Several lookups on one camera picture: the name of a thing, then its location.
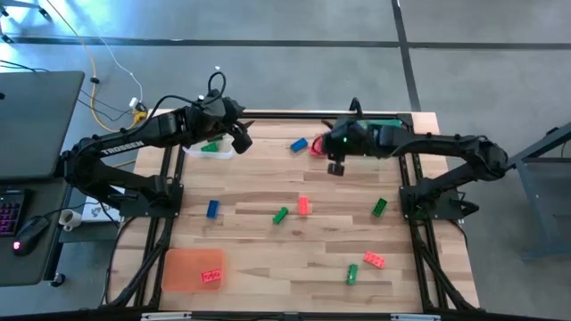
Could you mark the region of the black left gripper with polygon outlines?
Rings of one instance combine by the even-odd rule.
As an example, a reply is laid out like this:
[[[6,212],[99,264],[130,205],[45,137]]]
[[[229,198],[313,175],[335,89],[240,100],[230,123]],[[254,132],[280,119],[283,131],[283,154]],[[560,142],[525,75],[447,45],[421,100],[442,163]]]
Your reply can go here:
[[[244,106],[230,97],[217,99],[215,102],[206,105],[203,110],[209,133],[213,135],[229,133],[234,138],[232,146],[238,154],[246,152],[252,145],[248,127],[253,125],[255,120],[239,121],[244,110]]]

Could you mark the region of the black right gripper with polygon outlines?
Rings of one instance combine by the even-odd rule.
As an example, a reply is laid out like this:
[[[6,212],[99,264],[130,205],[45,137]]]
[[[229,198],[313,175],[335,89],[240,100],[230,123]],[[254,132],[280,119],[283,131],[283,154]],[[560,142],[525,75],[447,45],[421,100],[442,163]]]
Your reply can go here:
[[[364,127],[355,119],[348,116],[339,117],[335,123],[322,119],[321,124],[327,127],[324,137],[324,153],[322,158],[331,161],[327,173],[342,177],[346,155],[364,154]]]

